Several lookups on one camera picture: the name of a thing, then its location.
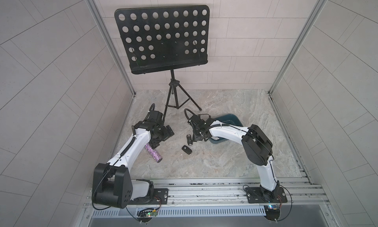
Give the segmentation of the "black chrome slim key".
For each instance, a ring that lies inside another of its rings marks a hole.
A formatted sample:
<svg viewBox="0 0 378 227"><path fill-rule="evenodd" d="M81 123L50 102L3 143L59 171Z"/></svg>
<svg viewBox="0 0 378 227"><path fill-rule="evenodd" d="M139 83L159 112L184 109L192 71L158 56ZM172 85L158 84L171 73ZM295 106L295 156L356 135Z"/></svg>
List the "black chrome slim key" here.
<svg viewBox="0 0 378 227"><path fill-rule="evenodd" d="M187 135L187 143L188 143L188 146L192 146L193 145L192 136L190 134Z"/></svg>

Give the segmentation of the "black VW key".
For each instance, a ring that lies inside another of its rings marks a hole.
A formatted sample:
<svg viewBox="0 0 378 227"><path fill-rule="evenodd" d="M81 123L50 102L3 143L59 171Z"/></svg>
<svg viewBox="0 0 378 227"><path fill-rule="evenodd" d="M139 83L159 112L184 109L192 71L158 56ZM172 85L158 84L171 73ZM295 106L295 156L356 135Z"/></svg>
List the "black VW key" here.
<svg viewBox="0 0 378 227"><path fill-rule="evenodd" d="M188 155L191 155L192 154L192 150L188 147L188 146L186 146L186 145L184 145L183 147L182 147L182 150L186 153L186 154L188 154Z"/></svg>

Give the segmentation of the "teal plastic storage box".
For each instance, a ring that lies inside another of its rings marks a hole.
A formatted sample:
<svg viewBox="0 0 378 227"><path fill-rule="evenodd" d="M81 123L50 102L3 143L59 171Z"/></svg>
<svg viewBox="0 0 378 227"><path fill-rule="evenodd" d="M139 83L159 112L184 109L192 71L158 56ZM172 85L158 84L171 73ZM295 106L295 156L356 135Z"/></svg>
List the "teal plastic storage box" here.
<svg viewBox="0 0 378 227"><path fill-rule="evenodd" d="M234 114L225 114L225 115L222 115L222 116L219 116L219 117L215 117L214 118L215 120L218 120L222 123L225 123L225 124L230 124L230 125L233 125L233 126L239 126L239 127L243 127L243 124L242 122L239 120L239 118L234 115ZM218 137L218 138L215 138L215 137L211 137L209 139L209 141L212 143L212 144L219 144L221 142L225 142L227 141L226 138L223 138L223 137Z"/></svg>

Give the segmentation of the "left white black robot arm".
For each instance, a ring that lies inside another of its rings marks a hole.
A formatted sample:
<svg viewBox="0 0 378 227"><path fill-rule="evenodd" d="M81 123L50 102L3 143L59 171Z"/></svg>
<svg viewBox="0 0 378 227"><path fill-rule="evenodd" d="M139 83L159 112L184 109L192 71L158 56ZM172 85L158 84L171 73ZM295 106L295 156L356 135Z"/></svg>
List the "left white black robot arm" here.
<svg viewBox="0 0 378 227"><path fill-rule="evenodd" d="M154 199L154 185L150 180L133 180L130 170L142 150L150 150L161 161L156 148L174 135L164 125L163 114L151 104L143 121L132 126L132 135L116 155L94 169L92 203L125 208L128 204L150 204Z"/></svg>

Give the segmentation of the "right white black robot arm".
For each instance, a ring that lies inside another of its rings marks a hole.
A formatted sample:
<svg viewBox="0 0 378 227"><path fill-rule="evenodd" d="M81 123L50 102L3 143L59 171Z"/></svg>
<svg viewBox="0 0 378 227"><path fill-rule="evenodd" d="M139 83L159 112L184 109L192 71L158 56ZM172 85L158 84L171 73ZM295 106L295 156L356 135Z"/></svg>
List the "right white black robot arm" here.
<svg viewBox="0 0 378 227"><path fill-rule="evenodd" d="M273 144L257 125L240 127L211 117L204 120L199 114L195 115L189 109L184 109L184 113L188 124L193 129L193 142L220 137L242 145L247 158L258 168L260 191L255 195L260 196L266 202L276 200L280 184L273 171Z"/></svg>

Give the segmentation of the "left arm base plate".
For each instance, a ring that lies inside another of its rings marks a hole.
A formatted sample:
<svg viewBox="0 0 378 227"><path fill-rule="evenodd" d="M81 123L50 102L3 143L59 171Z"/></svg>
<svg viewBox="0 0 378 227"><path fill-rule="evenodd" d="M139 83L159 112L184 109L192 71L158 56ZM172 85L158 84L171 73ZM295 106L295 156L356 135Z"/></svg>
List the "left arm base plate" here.
<svg viewBox="0 0 378 227"><path fill-rule="evenodd" d="M131 200L128 205L160 205L167 204L168 189L154 189L154 192L148 192L145 197L138 197Z"/></svg>

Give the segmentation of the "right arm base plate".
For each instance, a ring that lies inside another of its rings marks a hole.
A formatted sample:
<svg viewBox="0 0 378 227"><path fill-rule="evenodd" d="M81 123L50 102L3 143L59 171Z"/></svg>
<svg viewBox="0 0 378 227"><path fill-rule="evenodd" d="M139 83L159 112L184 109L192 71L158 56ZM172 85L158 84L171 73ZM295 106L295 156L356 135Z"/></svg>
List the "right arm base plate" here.
<svg viewBox="0 0 378 227"><path fill-rule="evenodd" d="M273 191L269 191L262 186L250 187L243 186L246 192L248 203L287 203L288 194L285 189L277 185Z"/></svg>

